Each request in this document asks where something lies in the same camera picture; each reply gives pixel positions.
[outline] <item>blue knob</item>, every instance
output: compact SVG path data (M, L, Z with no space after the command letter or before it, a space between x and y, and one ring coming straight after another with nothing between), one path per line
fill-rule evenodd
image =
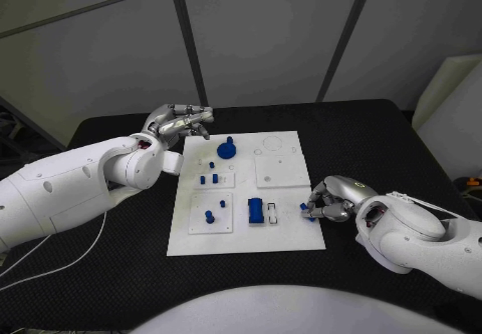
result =
M230 159L236 155L236 147L232 144L232 137L228 137L226 142L217 146L216 152L222 159Z
M212 224L213 223L213 213L210 211L206 211L206 223Z
M298 207L301 208L301 210L306 210L308 208L304 203L301 203Z

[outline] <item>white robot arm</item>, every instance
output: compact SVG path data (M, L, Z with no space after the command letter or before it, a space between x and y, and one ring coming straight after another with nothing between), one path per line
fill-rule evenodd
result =
M314 208L321 196L323 208ZM420 205L451 214L440 221ZM356 242L395 273L412 268L450 289L482 299L482 223L396 192L378 196L360 182L329 176L313 189L307 218L346 221L356 215Z
M212 108L163 105L140 133L56 154L2 179L0 253L88 222L148 189L161 171L179 175L183 156L167 149L179 136L209 139L202 121L213 121Z

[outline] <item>orange object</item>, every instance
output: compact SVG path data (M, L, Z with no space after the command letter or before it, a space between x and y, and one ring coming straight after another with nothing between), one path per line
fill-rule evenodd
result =
M479 185L480 183L473 178L470 178L467 181L467 186L479 186Z

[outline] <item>black table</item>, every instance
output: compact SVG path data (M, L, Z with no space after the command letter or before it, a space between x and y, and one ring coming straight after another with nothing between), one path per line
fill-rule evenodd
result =
M70 148L138 132L145 116L85 120ZM206 124L210 134L297 130L313 186L327 175L343 175L378 193L408 193L476 218L388 100L223 108L215 119ZM173 150L181 152L183 142ZM99 242L79 263L0 292L0 324L52 330L128 329L210 292L293 284L363 294L454 326L476 326L460 306L479 310L482 302L420 271L391 273L355 242L353 220L321 220L326 250L166 257L176 183L176 177L161 174L153 188L108 212ZM1 279L1 286L75 260L99 227L101 217L54 235ZM36 244L30 241L11 250L7 266Z

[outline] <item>white round surface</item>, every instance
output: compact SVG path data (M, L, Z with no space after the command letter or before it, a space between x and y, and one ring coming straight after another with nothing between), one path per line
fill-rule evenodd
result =
M368 297L317 287L261 285L187 301L132 334L461 333Z

